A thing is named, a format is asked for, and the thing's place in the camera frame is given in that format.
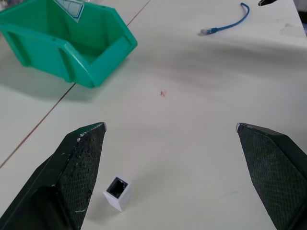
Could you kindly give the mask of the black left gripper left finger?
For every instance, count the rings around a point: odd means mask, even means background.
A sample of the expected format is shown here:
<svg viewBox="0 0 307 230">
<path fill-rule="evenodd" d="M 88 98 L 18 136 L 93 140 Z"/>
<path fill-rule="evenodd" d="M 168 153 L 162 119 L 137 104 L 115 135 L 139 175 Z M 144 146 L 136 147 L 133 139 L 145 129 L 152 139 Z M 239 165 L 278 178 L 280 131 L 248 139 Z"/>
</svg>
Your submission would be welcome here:
<svg viewBox="0 0 307 230">
<path fill-rule="evenodd" d="M 97 179 L 104 122 L 68 133 L 0 217 L 0 230 L 80 230 Z"/>
</svg>

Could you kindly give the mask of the small white connector block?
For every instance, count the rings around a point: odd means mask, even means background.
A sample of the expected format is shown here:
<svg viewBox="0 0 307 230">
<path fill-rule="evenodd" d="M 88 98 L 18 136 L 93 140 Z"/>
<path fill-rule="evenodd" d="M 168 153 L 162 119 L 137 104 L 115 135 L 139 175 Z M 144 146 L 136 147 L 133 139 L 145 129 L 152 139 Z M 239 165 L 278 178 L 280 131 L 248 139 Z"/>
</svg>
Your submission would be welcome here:
<svg viewBox="0 0 307 230">
<path fill-rule="evenodd" d="M 120 177 L 115 177 L 109 187 L 103 192 L 108 203 L 122 212 L 128 205 L 131 195 L 131 183 Z"/>
</svg>

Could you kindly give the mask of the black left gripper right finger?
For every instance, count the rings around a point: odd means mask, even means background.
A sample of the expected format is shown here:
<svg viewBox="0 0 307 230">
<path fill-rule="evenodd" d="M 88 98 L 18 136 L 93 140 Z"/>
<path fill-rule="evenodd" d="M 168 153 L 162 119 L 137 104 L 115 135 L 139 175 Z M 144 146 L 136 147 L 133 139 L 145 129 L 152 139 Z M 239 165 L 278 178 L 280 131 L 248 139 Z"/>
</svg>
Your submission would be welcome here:
<svg viewBox="0 0 307 230">
<path fill-rule="evenodd" d="M 277 230 L 307 230 L 307 154 L 287 135 L 236 126 L 249 175 Z"/>
</svg>

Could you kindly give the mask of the green plastic storage bin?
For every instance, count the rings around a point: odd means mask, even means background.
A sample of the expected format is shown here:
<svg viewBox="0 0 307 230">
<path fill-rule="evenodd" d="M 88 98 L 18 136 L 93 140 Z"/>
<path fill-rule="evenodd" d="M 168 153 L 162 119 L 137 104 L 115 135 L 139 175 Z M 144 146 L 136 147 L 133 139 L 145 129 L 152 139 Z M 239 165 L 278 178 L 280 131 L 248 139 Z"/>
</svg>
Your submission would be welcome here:
<svg viewBox="0 0 307 230">
<path fill-rule="evenodd" d="M 0 32 L 22 65 L 88 88 L 137 46 L 115 9 L 89 2 L 76 21 L 55 0 L 26 0 L 0 11 Z"/>
</svg>

